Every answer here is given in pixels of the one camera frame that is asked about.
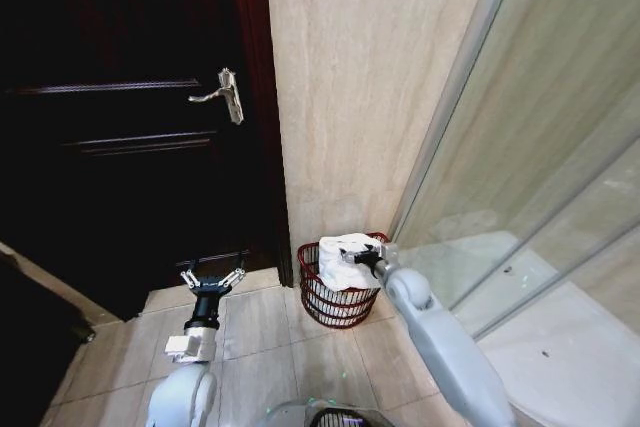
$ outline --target tile floor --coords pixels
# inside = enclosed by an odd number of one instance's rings
[[[270,407],[308,397],[379,408],[407,427],[466,425],[438,392],[385,296],[365,322],[345,331],[317,324],[299,296],[269,269],[248,274],[223,299],[211,366],[218,395],[208,427],[252,427]],[[137,319],[98,327],[41,426],[143,427],[153,389],[175,369],[164,343],[182,332],[193,303],[186,287],[155,291]]]

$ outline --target red wire basket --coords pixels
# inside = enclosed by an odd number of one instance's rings
[[[380,232],[367,235],[380,242],[389,242],[387,236]],[[318,277],[319,256],[318,242],[298,249],[302,305],[311,317],[327,327],[348,329],[359,324],[371,312],[380,289],[350,288],[334,292]]]

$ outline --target glass panel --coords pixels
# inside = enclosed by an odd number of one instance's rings
[[[639,59],[640,0],[503,0],[396,235],[545,425],[640,418]]]
[[[640,0],[503,0],[397,236],[445,305],[637,135],[638,58]]]
[[[590,260],[638,225],[639,198],[640,140],[473,290],[456,316],[476,333],[526,294]]]

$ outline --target floor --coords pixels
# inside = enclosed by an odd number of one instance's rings
[[[453,300],[516,242],[509,232],[492,232],[401,252],[401,260],[425,273],[438,297]],[[557,273],[528,249],[509,266],[456,312],[468,331],[483,327]],[[512,404],[542,425],[640,425],[640,337],[571,282],[479,346]]]
[[[385,296],[361,325],[336,331],[311,319],[299,294],[280,287],[268,269],[249,273],[223,299],[208,427],[254,426],[271,407],[309,397],[378,408],[407,427],[467,425],[439,393]],[[155,291],[137,319],[98,327],[41,425],[144,426],[153,389],[175,368],[164,343],[181,333],[193,303],[186,287]]]

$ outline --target white shower floor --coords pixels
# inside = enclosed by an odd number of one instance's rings
[[[508,232],[494,232],[404,251],[401,260],[450,301],[516,242]],[[496,274],[457,314],[469,331],[555,272],[531,251],[509,265],[509,273]],[[640,337],[570,282],[479,345],[513,404],[543,425],[640,425]]]

